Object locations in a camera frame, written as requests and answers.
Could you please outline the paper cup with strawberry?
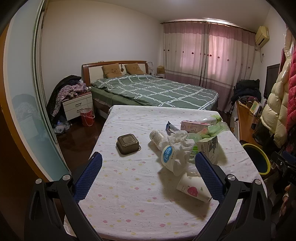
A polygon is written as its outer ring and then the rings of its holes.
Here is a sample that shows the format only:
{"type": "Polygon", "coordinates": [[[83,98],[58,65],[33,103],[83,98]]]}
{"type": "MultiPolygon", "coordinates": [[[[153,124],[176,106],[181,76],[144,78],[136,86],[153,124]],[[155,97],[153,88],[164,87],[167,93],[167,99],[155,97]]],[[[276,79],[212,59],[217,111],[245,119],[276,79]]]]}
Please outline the paper cup with strawberry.
{"type": "Polygon", "coordinates": [[[188,176],[184,173],[177,185],[177,190],[202,202],[209,202],[212,199],[207,186],[199,176],[188,176]]]}

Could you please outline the brown square plastic box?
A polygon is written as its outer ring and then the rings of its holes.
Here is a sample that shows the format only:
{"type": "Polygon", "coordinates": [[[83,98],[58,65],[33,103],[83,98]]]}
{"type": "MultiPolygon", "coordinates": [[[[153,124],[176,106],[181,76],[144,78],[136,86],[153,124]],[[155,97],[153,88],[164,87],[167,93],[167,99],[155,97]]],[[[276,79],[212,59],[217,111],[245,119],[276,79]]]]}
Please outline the brown square plastic box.
{"type": "Polygon", "coordinates": [[[119,136],[116,142],[119,152],[123,155],[128,155],[140,150],[140,144],[134,134],[128,133],[119,136]]]}

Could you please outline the green white carton box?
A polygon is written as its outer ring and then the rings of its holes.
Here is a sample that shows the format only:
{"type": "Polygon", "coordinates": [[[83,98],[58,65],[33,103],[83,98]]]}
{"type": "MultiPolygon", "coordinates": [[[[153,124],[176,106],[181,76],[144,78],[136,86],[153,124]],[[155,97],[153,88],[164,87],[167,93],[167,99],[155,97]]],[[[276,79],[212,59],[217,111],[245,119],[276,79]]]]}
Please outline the green white carton box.
{"type": "Polygon", "coordinates": [[[196,142],[199,152],[204,152],[207,158],[215,164],[219,154],[218,137],[203,138],[196,142]]]}

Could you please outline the white tissue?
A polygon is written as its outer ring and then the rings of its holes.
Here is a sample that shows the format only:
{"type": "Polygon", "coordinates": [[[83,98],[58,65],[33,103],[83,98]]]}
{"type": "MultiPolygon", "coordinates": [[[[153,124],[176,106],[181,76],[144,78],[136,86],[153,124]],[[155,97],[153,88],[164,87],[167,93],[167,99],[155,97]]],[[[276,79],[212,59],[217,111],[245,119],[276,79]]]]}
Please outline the white tissue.
{"type": "Polygon", "coordinates": [[[189,138],[189,134],[186,131],[177,131],[167,138],[167,145],[174,147],[177,151],[177,159],[180,160],[180,163],[184,167],[184,172],[187,163],[189,162],[189,158],[195,145],[195,141],[189,138]]]}

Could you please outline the white bottle blue label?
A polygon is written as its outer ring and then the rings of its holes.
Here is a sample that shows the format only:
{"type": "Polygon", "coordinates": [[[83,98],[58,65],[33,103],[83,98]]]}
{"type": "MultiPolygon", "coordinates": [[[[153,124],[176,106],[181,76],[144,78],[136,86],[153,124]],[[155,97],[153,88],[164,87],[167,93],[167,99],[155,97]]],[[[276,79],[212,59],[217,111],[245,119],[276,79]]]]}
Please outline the white bottle blue label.
{"type": "Polygon", "coordinates": [[[171,171],[175,176],[180,176],[184,167],[177,159],[177,151],[174,147],[167,145],[164,147],[161,154],[161,162],[164,167],[171,171]]]}

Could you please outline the white cylindrical bottle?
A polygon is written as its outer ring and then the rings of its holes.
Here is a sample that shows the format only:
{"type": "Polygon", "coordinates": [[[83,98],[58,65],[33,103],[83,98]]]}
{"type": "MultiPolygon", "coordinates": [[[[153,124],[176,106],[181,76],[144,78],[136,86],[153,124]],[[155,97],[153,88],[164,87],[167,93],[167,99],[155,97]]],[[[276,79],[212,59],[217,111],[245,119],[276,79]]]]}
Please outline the white cylindrical bottle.
{"type": "Polygon", "coordinates": [[[167,136],[158,130],[151,131],[149,138],[160,151],[168,144],[167,136]]]}

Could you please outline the pink strawberry milk carton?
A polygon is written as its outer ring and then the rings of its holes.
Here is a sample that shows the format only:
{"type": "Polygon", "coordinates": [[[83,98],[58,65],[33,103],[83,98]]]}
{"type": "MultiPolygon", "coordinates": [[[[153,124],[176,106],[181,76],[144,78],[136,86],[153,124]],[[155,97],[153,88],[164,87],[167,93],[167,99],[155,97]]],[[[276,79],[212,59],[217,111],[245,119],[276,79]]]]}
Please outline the pink strawberry milk carton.
{"type": "Polygon", "coordinates": [[[186,131],[188,133],[198,133],[202,131],[204,128],[210,126],[209,123],[201,123],[197,121],[188,121],[183,120],[181,121],[181,130],[186,131]]]}

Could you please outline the white green aloe bottle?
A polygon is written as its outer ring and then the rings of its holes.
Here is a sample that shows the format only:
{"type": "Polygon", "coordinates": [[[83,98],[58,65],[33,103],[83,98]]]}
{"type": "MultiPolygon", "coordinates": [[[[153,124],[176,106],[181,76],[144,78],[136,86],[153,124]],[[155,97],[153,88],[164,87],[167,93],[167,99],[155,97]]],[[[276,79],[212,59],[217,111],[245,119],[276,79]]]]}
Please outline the white green aloe bottle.
{"type": "Polygon", "coordinates": [[[230,130],[229,126],[222,120],[220,115],[211,115],[209,118],[203,119],[202,123],[204,124],[204,128],[198,132],[202,138],[215,137],[221,132],[230,130]]]}

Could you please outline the red plastic bucket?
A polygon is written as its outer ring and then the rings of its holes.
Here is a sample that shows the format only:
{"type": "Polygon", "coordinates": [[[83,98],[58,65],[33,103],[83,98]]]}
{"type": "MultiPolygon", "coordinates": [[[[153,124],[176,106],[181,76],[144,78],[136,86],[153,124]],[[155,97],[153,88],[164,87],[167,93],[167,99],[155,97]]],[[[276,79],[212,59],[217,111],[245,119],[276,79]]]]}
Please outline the red plastic bucket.
{"type": "Polygon", "coordinates": [[[84,108],[80,111],[80,116],[82,119],[82,124],[84,126],[92,126],[94,123],[95,115],[91,108],[84,108]]]}

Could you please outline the sliding wardrobe door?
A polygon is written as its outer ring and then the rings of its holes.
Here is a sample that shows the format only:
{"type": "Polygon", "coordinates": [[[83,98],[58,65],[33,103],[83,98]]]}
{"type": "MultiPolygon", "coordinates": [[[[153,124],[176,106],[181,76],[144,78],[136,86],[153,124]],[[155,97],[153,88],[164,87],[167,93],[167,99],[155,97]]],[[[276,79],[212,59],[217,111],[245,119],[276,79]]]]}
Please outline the sliding wardrobe door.
{"type": "Polygon", "coordinates": [[[4,90],[9,111],[38,176],[57,181],[69,169],[50,129],[41,87],[41,25],[45,1],[27,1],[12,17],[4,42],[4,90]]]}

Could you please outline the wooden desk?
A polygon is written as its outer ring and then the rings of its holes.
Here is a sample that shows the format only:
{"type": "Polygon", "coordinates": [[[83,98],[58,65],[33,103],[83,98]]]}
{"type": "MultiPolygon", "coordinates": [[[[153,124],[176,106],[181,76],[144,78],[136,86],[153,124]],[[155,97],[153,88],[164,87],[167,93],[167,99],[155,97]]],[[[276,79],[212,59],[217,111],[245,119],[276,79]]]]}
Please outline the wooden desk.
{"type": "Polygon", "coordinates": [[[258,119],[239,101],[236,102],[238,114],[238,140],[241,144],[250,143],[261,148],[261,145],[254,139],[252,124],[257,124],[258,119]]]}

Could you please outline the cream puffer jacket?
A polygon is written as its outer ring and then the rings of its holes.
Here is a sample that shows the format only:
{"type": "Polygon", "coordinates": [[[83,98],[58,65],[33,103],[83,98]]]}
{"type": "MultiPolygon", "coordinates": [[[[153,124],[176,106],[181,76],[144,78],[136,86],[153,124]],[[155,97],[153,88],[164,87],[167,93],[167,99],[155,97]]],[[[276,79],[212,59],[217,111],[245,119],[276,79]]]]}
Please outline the cream puffer jacket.
{"type": "Polygon", "coordinates": [[[295,39],[289,29],[285,33],[285,63],[279,73],[267,104],[263,109],[260,120],[262,124],[273,134],[273,140],[277,147],[281,147],[287,140],[287,109],[289,75],[292,64],[295,39]]]}

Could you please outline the green checked bed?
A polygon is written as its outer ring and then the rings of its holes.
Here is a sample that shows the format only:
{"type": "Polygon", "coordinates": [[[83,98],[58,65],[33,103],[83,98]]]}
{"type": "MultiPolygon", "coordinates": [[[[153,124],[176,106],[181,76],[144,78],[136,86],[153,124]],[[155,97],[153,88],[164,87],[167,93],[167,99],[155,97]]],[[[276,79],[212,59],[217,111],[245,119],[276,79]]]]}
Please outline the green checked bed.
{"type": "Polygon", "coordinates": [[[217,104],[219,96],[215,90],[148,74],[102,78],[92,85],[115,96],[158,107],[211,110],[217,104]]]}

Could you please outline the dark clothes pile by curtain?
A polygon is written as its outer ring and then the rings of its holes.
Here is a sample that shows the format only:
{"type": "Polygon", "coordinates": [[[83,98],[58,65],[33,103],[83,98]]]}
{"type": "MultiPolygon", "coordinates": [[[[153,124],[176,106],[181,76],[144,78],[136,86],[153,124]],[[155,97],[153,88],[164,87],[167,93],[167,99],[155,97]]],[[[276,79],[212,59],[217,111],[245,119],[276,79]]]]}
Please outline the dark clothes pile by curtain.
{"type": "Polygon", "coordinates": [[[249,80],[241,79],[239,80],[233,89],[233,96],[231,97],[231,104],[233,105],[238,99],[243,96],[252,96],[257,98],[261,102],[261,92],[259,90],[260,80],[249,80]]]}

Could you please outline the pink white curtain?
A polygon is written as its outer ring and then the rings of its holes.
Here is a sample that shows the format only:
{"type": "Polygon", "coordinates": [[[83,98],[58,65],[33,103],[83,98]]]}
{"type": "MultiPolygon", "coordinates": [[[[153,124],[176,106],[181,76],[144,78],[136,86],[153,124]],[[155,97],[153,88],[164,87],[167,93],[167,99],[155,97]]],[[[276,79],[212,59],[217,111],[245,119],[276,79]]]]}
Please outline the pink white curtain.
{"type": "Polygon", "coordinates": [[[234,86],[251,76],[255,34],[208,22],[164,23],[163,30],[165,78],[216,91],[218,110],[229,111],[234,86]]]}

